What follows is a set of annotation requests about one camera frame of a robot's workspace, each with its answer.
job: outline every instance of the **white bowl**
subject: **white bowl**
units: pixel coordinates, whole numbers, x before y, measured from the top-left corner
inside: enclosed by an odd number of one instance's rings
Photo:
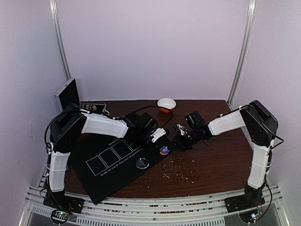
[[[173,111],[176,106],[176,102],[170,98],[162,98],[162,99],[158,100],[157,105],[159,107],[164,107],[164,108],[167,108],[167,109],[170,109]],[[160,108],[160,110],[168,113],[169,111],[164,108]]]

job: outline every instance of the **wooden table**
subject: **wooden table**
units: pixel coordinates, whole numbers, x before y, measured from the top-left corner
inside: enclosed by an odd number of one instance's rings
[[[172,120],[165,126],[170,129],[169,138],[175,135],[172,125],[180,123],[188,128],[184,116],[198,110],[209,121],[221,113],[230,111],[224,100],[177,100]],[[156,101],[106,101],[113,116],[123,116],[130,111]],[[145,110],[160,125],[169,114],[159,109]],[[226,132],[207,141],[208,148],[201,151],[173,152],[148,172],[123,187],[111,197],[118,198],[168,198],[212,194],[245,187],[250,174],[253,152],[241,129]],[[194,147],[201,149],[199,142]],[[71,168],[65,177],[67,192],[87,194]]]

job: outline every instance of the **vertical metal pole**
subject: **vertical metal pole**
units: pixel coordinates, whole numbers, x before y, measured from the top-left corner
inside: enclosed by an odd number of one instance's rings
[[[65,73],[65,77],[68,80],[69,78],[71,78],[71,76],[70,76],[70,70],[68,67],[65,49],[63,46],[63,39],[62,39],[61,28],[60,28],[60,23],[59,23],[59,19],[58,19],[56,0],[50,0],[50,10],[51,10],[51,16],[52,16],[52,20],[53,20],[53,25],[55,27],[56,39],[57,39],[57,44],[58,44],[59,51],[60,51],[60,57],[61,57],[62,65],[63,65],[63,70]]]
[[[247,18],[246,18],[244,39],[243,39],[243,43],[242,43],[242,47],[241,47],[241,51],[240,51],[240,56],[239,56],[238,65],[237,65],[236,72],[235,72],[234,81],[233,81],[230,95],[228,98],[228,104],[230,105],[230,107],[232,105],[234,105],[233,102],[234,102],[234,99],[236,98],[236,94],[238,92],[239,84],[240,84],[240,81],[242,78],[243,69],[244,69],[244,61],[246,58],[247,50],[248,50],[249,43],[250,43],[250,38],[252,35],[252,31],[253,31],[256,4],[257,4],[257,0],[249,0],[249,9],[248,9],[248,14],[247,14]]]

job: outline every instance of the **black playmat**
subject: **black playmat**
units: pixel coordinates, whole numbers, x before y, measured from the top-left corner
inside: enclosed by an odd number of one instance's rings
[[[162,137],[156,144],[161,148],[170,141]],[[136,167],[136,161],[142,157],[150,163],[146,169]],[[124,140],[111,136],[90,135],[77,143],[69,162],[92,202],[97,204],[164,158],[157,149],[129,146]]]

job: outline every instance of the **bowl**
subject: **bowl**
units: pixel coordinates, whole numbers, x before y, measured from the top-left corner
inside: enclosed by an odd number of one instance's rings
[[[170,109],[171,111],[173,111],[176,106],[176,102],[170,98],[162,98],[162,99],[158,100],[157,105],[159,107],[164,107],[164,108],[167,108],[167,109]],[[160,108],[160,110],[165,113],[169,113],[169,110],[166,110],[164,108]]]

